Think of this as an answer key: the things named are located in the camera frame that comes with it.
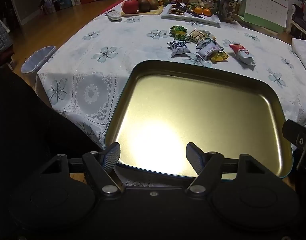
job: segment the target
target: red apple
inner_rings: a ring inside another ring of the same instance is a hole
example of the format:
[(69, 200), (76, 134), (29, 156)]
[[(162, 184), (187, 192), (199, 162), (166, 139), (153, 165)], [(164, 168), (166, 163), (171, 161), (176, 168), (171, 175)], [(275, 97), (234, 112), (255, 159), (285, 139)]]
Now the red apple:
[(137, 0), (128, 0), (122, 3), (122, 11), (125, 14), (136, 13), (139, 9), (139, 2)]

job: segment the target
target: white plate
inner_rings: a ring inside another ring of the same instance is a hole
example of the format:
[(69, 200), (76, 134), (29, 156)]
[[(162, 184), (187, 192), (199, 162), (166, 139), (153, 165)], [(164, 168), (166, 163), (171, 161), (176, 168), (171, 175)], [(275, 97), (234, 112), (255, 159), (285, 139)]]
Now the white plate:
[(195, 21), (195, 22), (204, 22), (204, 23), (210, 23), (210, 24), (219, 24), (221, 21), (219, 20), (218, 16), (213, 14), (212, 16), (205, 16), (200, 15), (203, 18), (195, 17), (193, 15), (190, 15), (189, 13), (184, 13), (185, 15), (177, 15), (177, 14), (169, 14), (169, 10), (171, 9), (172, 4), (168, 4), (161, 16), (167, 17), (167, 18), (175, 18), (175, 19), (183, 19), (183, 20), (189, 20), (189, 21)]

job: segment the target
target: white floral tablecloth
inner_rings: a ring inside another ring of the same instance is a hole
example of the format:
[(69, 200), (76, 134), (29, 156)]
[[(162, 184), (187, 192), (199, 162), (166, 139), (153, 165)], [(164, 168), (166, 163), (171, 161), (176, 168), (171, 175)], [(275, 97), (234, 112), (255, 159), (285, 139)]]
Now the white floral tablecloth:
[[(115, 7), (121, 11), (121, 4)], [(167, 42), (169, 28), (181, 25), (188, 33), (194, 28), (212, 32), (230, 57), (213, 65), (195, 53), (171, 58)], [(256, 66), (238, 61), (229, 48), (239, 42), (254, 55)], [(306, 70), (283, 41), (241, 27), (220, 26), (136, 16), (110, 21), (100, 15), (71, 37), (40, 69), (38, 76), (52, 107), (79, 126), (103, 147), (103, 139), (115, 105), (133, 67), (148, 59), (176, 61), (212, 67), (255, 78), (277, 93), (285, 118), (306, 126)]]

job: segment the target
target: wooden floor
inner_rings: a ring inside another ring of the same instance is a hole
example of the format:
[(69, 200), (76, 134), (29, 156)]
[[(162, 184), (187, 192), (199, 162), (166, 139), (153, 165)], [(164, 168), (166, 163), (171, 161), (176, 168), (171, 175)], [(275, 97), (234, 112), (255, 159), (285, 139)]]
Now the wooden floor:
[(40, 15), (10, 35), (14, 46), (14, 72), (21, 76), (21, 66), (33, 52), (45, 46), (61, 47), (83, 26), (118, 0), (102, 0), (76, 5), (50, 15)]

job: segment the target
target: white remote control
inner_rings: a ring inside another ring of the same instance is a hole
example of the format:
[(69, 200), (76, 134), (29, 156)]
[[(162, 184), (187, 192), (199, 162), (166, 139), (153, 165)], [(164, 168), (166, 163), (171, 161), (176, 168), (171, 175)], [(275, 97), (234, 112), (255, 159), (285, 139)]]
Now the white remote control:
[(117, 21), (122, 17), (121, 13), (114, 9), (106, 11), (105, 14), (113, 21)]

